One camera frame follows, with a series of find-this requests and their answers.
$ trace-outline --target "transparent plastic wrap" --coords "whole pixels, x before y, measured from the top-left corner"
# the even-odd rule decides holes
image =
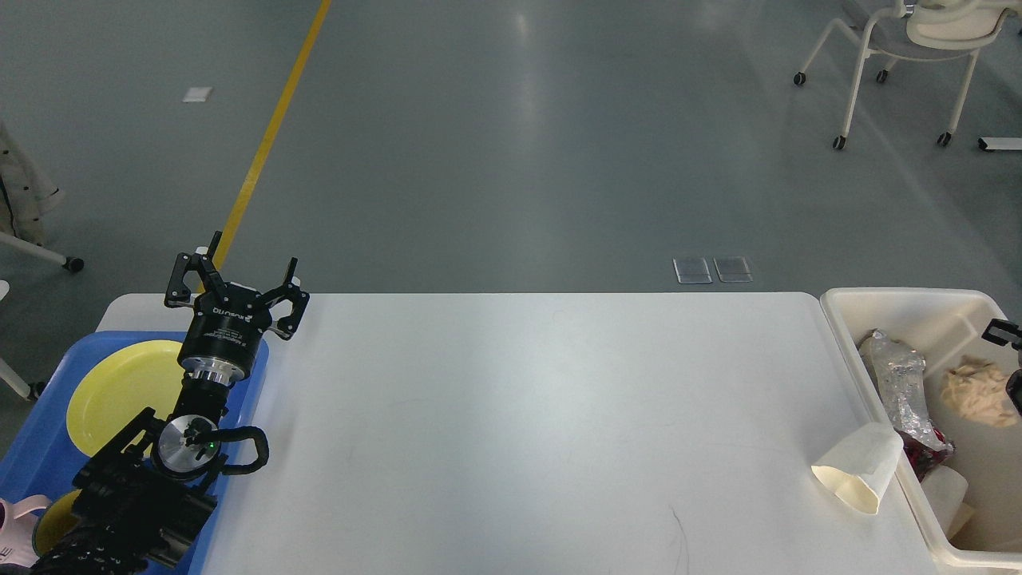
[[[904,439],[904,450],[920,479],[955,452],[955,445],[933,425],[926,409],[923,372],[926,358],[911,346],[874,330],[858,348],[887,419]]]

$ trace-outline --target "pink cup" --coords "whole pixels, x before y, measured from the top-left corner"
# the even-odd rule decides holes
[[[32,495],[16,504],[0,499],[0,564],[32,567],[39,560],[32,548],[32,531],[39,518],[31,512],[49,506],[46,495]]]

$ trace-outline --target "white container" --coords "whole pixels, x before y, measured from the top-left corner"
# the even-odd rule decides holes
[[[902,453],[895,477],[930,550],[948,565],[1022,569],[1022,424],[996,429],[970,422],[940,399],[943,375],[960,364],[963,354],[990,360],[1005,374],[1018,370],[1016,351],[980,339],[990,320],[1005,319],[997,304],[979,292],[911,287],[831,290],[821,302],[875,421],[887,422],[887,416],[858,357],[857,344],[880,329],[926,357],[924,387],[930,417],[958,447],[946,465],[968,480],[965,502],[976,510],[951,544]]]

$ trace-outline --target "table surface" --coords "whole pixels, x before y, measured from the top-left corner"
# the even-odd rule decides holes
[[[161,296],[99,330],[184,330]],[[809,464],[869,421],[805,294],[314,294],[203,573],[933,573]]]

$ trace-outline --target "blue tray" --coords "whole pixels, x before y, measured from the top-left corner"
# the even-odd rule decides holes
[[[100,362],[130,345],[149,340],[180,342],[184,337],[183,332],[99,332],[86,336],[72,346],[60,361],[46,391],[33,408],[7,454],[0,461],[0,497],[17,501],[29,495],[42,493],[56,500],[74,489],[72,479],[89,461],[75,447],[67,435],[67,403],[82,379]],[[235,428],[251,421],[263,387],[269,353],[266,342],[262,342],[250,377],[235,384],[227,398],[228,413],[221,420],[222,428]],[[225,452],[230,458],[229,463],[239,463],[236,461],[239,447],[237,444],[225,447]],[[211,493],[218,500],[223,499],[229,479],[220,477],[214,483]],[[150,561],[149,568],[143,573],[199,573],[205,562],[218,515],[216,511],[213,513],[195,544],[185,554],[177,568],[171,570]]]

